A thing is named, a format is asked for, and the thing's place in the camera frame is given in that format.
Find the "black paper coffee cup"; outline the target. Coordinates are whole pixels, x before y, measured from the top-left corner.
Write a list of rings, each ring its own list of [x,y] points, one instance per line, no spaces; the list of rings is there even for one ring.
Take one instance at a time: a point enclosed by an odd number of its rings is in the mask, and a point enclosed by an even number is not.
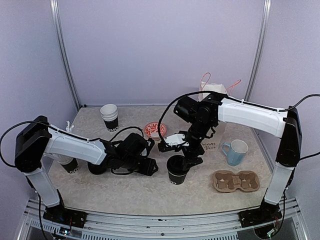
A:
[[[180,185],[185,181],[189,169],[183,170],[183,155],[173,155],[166,163],[169,181],[174,185]]]

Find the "stack of black paper cups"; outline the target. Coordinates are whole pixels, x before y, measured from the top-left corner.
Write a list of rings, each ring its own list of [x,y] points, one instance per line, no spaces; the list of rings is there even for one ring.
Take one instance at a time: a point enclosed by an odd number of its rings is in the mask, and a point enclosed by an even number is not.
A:
[[[100,114],[109,132],[119,129],[118,108],[114,104],[106,104],[100,108]]]

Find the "white paper takeout bag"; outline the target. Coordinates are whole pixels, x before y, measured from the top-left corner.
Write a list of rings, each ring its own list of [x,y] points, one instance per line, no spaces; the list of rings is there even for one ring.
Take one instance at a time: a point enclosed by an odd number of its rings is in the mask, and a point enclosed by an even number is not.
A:
[[[225,88],[225,86],[220,83],[210,83],[211,73],[206,72],[201,80],[200,80],[200,86],[199,91],[212,91],[219,94],[225,94],[229,95],[233,88],[239,84],[242,80],[238,79],[235,81],[234,84],[231,86]],[[221,121],[218,121],[218,102],[220,101],[220,97],[214,95],[213,100],[207,99],[205,101],[205,104],[210,104],[209,109],[211,110],[211,116],[209,117],[210,124],[215,124],[216,126],[210,126],[208,133],[206,134],[207,137],[211,138],[204,138],[201,142],[201,146],[205,150],[206,153],[213,153],[217,152],[222,140],[222,137],[224,135],[224,131],[226,129],[227,124]]]

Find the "black plastic cup lid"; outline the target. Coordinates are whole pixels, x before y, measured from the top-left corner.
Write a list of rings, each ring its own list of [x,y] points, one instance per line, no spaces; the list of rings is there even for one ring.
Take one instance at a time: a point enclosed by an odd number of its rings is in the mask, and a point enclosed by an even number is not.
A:
[[[173,155],[171,156],[166,163],[167,170],[171,173],[181,174],[186,171],[184,169],[184,160],[183,155]]]

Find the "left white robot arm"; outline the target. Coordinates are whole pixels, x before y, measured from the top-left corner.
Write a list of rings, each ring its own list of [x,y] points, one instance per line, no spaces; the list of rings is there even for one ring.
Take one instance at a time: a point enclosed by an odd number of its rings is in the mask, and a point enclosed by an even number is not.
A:
[[[83,160],[96,166],[98,172],[124,168],[128,174],[152,176],[159,169],[156,160],[149,157],[154,140],[145,139],[138,133],[132,132],[118,141],[90,139],[49,124],[47,117],[42,115],[25,124],[27,127],[16,137],[14,164],[6,162],[5,165],[18,169],[27,177],[44,205],[50,208],[50,214],[61,223],[70,218],[70,211],[62,205],[59,191],[42,169],[43,155],[55,160],[61,157]]]

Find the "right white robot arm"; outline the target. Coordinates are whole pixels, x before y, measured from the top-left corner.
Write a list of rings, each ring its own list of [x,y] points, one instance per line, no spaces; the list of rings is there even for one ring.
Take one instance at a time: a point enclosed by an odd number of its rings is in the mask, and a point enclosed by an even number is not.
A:
[[[177,172],[185,174],[203,162],[200,158],[204,153],[201,142],[220,122],[239,124],[280,138],[275,169],[263,198],[265,203],[255,212],[260,222],[266,222],[275,214],[275,205],[285,193],[298,163],[309,158],[301,156],[302,133],[296,106],[273,108],[224,93],[208,91],[207,94],[201,101],[193,99],[192,93],[176,99],[174,113],[191,124],[185,136],[178,138],[178,149],[183,152],[183,157],[178,162]]]

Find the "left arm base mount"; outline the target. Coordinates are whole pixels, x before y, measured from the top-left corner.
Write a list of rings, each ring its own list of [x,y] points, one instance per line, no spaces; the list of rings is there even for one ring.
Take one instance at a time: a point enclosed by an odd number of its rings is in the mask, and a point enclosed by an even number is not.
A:
[[[64,202],[60,200],[56,206],[45,207],[43,218],[54,223],[83,229],[87,219],[87,213],[66,208]]]

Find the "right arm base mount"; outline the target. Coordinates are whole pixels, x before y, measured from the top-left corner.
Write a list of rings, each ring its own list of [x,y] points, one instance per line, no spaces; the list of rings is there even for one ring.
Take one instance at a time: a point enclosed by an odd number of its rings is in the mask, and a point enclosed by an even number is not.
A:
[[[268,223],[283,217],[279,204],[267,203],[265,199],[261,201],[259,207],[240,211],[238,216],[242,228]]]

